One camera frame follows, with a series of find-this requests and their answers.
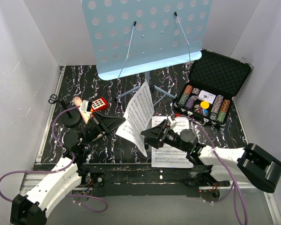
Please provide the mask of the black poker chip case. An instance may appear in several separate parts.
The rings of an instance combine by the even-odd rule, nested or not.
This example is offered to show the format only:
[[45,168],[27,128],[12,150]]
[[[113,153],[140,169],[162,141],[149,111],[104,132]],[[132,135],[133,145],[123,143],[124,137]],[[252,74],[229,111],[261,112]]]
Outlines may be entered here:
[[[232,105],[232,100],[236,97],[244,84],[246,78],[253,70],[253,66],[241,60],[236,60],[209,50],[202,49],[202,57],[196,60],[190,68],[189,81],[185,84],[182,92],[178,96],[174,106],[184,115],[191,115],[204,124],[214,126],[224,126],[228,117],[228,111]],[[189,97],[198,96],[201,90],[209,93],[222,95],[223,100],[230,100],[227,113],[218,112],[216,120],[210,119],[213,104],[208,109],[202,109],[199,98],[194,102],[191,110],[177,106],[187,85],[191,85],[193,90]]]

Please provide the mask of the black microphone stand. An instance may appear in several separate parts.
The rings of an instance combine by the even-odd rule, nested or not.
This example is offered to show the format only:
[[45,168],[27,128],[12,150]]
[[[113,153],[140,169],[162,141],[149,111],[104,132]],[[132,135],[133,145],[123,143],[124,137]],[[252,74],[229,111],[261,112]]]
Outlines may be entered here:
[[68,104],[61,98],[59,98],[56,94],[51,94],[49,100],[49,104],[59,103],[61,107],[64,109],[54,120],[53,127],[55,126],[56,122],[60,121],[65,127],[73,128],[77,126],[81,120],[82,116],[78,111],[78,107],[74,106],[72,108],[68,107]]

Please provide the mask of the sheet music page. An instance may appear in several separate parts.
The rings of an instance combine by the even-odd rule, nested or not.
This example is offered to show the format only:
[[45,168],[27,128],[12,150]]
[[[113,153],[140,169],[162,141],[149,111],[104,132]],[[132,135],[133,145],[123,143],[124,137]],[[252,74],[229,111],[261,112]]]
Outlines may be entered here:
[[[151,127],[159,125],[166,116],[153,116]],[[174,132],[180,134],[183,129],[189,129],[187,118],[177,118]],[[164,144],[162,148],[153,148],[151,150],[151,166],[159,168],[193,168],[193,164],[186,159],[186,152],[178,150],[170,145]]]
[[147,157],[147,153],[144,147],[144,136],[141,135],[141,132],[147,129],[153,114],[154,107],[150,88],[148,82],[144,82],[129,101],[124,113],[126,120],[116,131],[116,135],[134,143],[144,157]]

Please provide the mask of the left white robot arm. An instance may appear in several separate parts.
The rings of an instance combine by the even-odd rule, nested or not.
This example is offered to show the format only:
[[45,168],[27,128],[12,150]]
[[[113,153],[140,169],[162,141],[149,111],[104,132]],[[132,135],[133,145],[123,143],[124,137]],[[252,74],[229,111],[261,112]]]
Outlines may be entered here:
[[51,211],[73,188],[90,183],[90,170],[84,165],[90,146],[125,122],[124,117],[109,117],[98,112],[90,115],[83,132],[64,135],[66,149],[58,163],[25,195],[12,200],[10,222],[13,225],[44,225]]

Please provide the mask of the blue music stand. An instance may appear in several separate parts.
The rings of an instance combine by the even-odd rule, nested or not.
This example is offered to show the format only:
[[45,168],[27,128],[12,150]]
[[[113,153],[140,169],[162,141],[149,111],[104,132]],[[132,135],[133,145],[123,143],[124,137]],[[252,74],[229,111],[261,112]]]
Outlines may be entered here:
[[201,58],[210,0],[83,0],[98,76],[113,80]]

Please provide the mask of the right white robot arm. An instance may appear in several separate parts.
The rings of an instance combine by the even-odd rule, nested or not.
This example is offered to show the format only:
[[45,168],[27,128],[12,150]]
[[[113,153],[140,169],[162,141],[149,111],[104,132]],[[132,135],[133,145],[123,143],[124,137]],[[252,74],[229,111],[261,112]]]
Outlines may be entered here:
[[244,148],[213,149],[199,142],[191,129],[174,132],[168,119],[141,132],[145,142],[158,149],[165,144],[186,153],[186,159],[202,171],[192,172],[186,181],[193,187],[213,186],[232,181],[252,184],[257,189],[274,193],[281,177],[281,161],[263,148],[250,143]]

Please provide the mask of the pink toy microphone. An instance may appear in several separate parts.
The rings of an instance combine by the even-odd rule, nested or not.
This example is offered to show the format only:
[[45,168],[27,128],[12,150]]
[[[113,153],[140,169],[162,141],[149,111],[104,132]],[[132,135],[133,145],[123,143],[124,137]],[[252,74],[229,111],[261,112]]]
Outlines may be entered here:
[[75,106],[78,106],[78,109],[79,109],[79,112],[80,112],[80,114],[82,116],[82,119],[84,120],[85,124],[87,124],[89,119],[90,119],[90,117],[89,117],[89,115],[87,113],[85,113],[85,112],[83,112],[81,110],[82,99],[80,97],[75,97],[73,99],[73,102],[74,102]]

